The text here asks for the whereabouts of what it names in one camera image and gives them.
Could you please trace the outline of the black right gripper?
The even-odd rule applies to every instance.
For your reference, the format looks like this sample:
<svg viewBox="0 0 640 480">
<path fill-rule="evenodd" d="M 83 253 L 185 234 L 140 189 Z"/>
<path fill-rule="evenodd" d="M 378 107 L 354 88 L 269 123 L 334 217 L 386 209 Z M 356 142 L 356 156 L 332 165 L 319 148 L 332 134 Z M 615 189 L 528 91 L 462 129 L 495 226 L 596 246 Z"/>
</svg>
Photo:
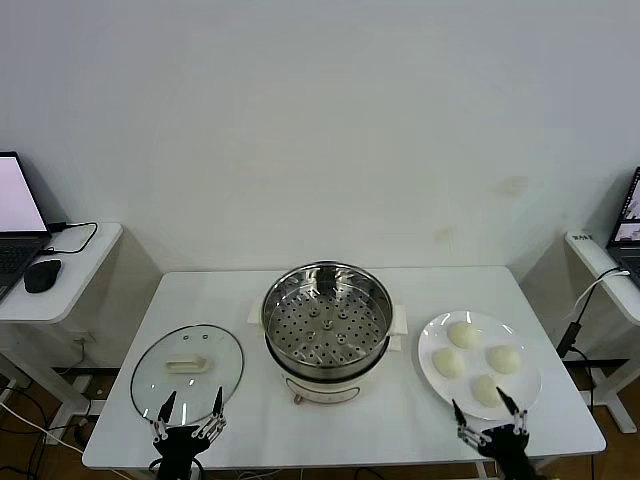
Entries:
<svg viewBox="0 0 640 480">
<path fill-rule="evenodd" d="M 521 410 L 512 397 L 500 387 L 496 388 L 506 409 L 512 415 L 513 425 L 502 425 L 484 430 L 482 433 L 472 428 L 455 400 L 452 400 L 457 424 L 457 436 L 465 444 L 499 466 L 505 479 L 535 480 L 539 478 L 533 464 L 525 453 L 529 443 L 527 430 L 528 411 Z"/>
</svg>

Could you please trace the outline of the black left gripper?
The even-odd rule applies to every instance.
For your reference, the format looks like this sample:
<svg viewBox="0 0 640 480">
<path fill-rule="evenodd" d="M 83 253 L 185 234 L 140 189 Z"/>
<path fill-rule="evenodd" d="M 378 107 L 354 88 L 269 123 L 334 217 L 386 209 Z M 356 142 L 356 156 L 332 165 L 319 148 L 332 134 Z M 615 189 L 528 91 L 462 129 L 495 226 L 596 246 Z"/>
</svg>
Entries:
<svg viewBox="0 0 640 480">
<path fill-rule="evenodd" d="M 197 456 L 209 449 L 209 442 L 214 442 L 227 424 L 223 411 L 223 387 L 218 388 L 212 413 L 202 425 L 167 430 L 176 395 L 176 391 L 169 395 L 160 407 L 157 419 L 151 422 L 152 444 L 160 455 L 151 462 L 151 471 L 159 480 L 190 479 L 193 467 L 196 467 L 197 478 L 204 479 L 205 470 Z"/>
</svg>

